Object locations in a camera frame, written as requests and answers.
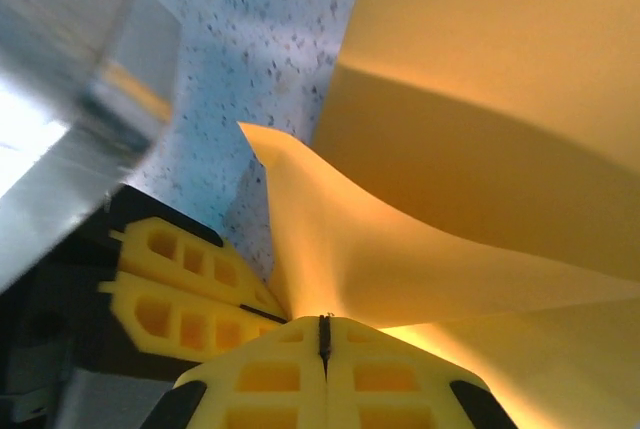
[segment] reflective metal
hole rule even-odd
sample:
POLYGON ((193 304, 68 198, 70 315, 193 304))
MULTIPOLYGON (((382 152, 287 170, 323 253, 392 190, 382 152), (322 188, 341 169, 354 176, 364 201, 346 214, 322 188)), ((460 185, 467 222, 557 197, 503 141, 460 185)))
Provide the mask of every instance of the reflective metal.
POLYGON ((179 39, 156 0, 0 0, 0 291, 157 139, 179 39))

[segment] yellow foam piece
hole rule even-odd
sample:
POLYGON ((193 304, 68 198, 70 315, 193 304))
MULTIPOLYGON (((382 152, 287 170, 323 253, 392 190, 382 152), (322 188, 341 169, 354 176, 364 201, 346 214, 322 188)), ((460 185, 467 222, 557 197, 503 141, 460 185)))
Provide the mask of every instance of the yellow foam piece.
POLYGON ((242 128, 267 168, 270 286, 292 315, 329 310, 377 326, 451 319, 385 331, 478 374, 520 429, 640 421, 636 283, 443 233, 292 137, 242 128))
POLYGON ((238 307, 119 272, 100 290, 142 352, 195 362, 234 349, 281 324, 238 307))
POLYGON ((125 228, 118 270, 233 306, 284 312, 233 245, 217 247, 158 217, 125 228))
POLYGON ((449 383, 470 372, 348 319, 331 318, 325 380, 318 318, 304 317, 186 372, 207 391, 188 429, 473 429, 449 383))
POLYGON ((356 0, 312 147, 439 229, 640 281, 638 0, 356 0))
POLYGON ((374 327, 640 296, 640 284, 467 241, 367 193, 295 138, 242 124, 267 169, 276 266, 292 317, 374 327))

